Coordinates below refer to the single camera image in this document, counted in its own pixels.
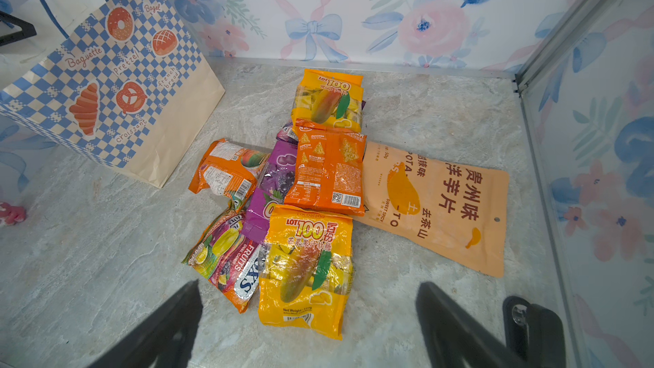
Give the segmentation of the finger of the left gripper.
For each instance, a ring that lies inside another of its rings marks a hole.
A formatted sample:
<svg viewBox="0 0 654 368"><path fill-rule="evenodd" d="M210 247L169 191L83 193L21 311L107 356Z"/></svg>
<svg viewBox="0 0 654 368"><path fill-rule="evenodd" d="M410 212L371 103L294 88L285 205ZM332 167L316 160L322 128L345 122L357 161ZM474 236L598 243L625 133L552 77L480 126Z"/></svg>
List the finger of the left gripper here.
<svg viewBox="0 0 654 368"><path fill-rule="evenodd" d="M35 37L37 35L36 28L32 23L29 23L26 20L17 18L9 13L0 12L1 22L8 25L11 29L9 33L3 34L0 37L0 46L3 47L8 44L13 44L24 39L29 39L30 37Z"/></svg>

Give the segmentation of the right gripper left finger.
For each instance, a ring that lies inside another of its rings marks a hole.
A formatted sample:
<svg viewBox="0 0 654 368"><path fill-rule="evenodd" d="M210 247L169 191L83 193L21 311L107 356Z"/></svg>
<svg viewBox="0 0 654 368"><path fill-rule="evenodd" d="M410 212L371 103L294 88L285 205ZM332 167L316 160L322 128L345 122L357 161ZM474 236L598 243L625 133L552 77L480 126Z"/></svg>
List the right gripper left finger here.
<svg viewBox="0 0 654 368"><path fill-rule="evenodd" d="M117 342L93 367L187 367L203 304L191 280Z"/></svg>

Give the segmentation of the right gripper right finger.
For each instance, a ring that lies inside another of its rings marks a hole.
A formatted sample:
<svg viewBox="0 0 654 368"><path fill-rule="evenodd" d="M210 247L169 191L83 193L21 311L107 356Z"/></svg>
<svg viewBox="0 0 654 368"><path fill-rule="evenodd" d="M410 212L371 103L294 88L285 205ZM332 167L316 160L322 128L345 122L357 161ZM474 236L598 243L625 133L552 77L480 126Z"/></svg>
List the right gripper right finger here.
<svg viewBox="0 0 654 368"><path fill-rule="evenodd" d="M436 284L420 284L416 309L432 367L526 366Z"/></svg>

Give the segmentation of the yellow mango candy bag front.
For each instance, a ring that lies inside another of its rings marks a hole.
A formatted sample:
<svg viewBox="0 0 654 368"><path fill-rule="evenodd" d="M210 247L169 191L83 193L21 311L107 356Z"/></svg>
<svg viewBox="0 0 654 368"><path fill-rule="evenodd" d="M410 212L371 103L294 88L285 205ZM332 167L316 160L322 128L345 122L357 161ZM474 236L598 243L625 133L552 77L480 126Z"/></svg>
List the yellow mango candy bag front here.
<svg viewBox="0 0 654 368"><path fill-rule="evenodd" d="M279 205L262 250L258 315L263 325L299 327L342 340L353 285L353 220Z"/></svg>

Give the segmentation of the blue checkered paper bag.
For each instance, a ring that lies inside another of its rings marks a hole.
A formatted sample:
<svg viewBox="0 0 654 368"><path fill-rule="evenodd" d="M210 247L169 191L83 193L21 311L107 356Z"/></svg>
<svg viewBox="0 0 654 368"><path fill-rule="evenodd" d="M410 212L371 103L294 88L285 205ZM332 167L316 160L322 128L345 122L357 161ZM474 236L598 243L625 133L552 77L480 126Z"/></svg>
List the blue checkered paper bag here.
<svg viewBox="0 0 654 368"><path fill-rule="evenodd" d="M1 113L163 187L224 95L169 0L28 0L1 53Z"/></svg>

